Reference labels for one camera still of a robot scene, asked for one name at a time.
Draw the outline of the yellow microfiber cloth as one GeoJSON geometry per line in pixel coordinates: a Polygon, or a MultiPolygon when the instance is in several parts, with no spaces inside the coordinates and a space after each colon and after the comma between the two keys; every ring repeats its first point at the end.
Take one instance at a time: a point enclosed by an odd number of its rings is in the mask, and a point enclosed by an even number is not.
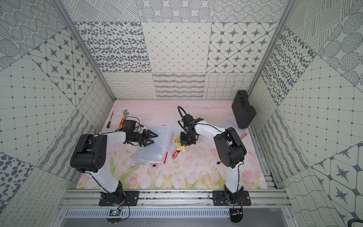
{"type": "Polygon", "coordinates": [[[174,137],[174,144],[176,145],[177,151],[187,152],[190,146],[182,145],[179,137],[174,137]]]}

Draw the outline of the clear mesh bag red zipper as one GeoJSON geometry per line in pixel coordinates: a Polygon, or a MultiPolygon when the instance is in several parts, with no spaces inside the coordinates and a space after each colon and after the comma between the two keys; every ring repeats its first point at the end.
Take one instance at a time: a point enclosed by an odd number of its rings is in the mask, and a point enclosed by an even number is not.
{"type": "Polygon", "coordinates": [[[226,167],[235,168],[240,162],[244,162],[247,154],[242,142],[247,133],[231,120],[226,121],[220,131],[214,138],[219,158],[226,167]]]}

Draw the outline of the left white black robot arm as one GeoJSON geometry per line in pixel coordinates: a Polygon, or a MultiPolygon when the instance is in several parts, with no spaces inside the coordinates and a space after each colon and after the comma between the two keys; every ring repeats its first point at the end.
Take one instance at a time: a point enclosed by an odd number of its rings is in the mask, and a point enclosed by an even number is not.
{"type": "Polygon", "coordinates": [[[106,166],[106,150],[108,146],[118,143],[147,147],[158,135],[140,125],[136,129],[136,121],[124,120],[122,127],[113,132],[99,134],[82,134],[71,156],[71,167],[90,176],[101,188],[101,198],[121,204],[126,201],[123,185],[106,166]]]}

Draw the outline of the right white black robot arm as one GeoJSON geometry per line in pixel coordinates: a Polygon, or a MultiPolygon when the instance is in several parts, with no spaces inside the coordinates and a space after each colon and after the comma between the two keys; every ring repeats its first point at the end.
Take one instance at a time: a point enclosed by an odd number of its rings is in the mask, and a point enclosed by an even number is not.
{"type": "Polygon", "coordinates": [[[177,107],[181,116],[178,124],[182,128],[180,143],[182,146],[196,144],[200,135],[213,139],[220,161],[226,169],[225,197],[229,204],[237,204],[243,196],[240,166],[244,164],[247,154],[240,136],[235,128],[220,128],[211,125],[202,118],[195,119],[181,107],[177,107]]]}

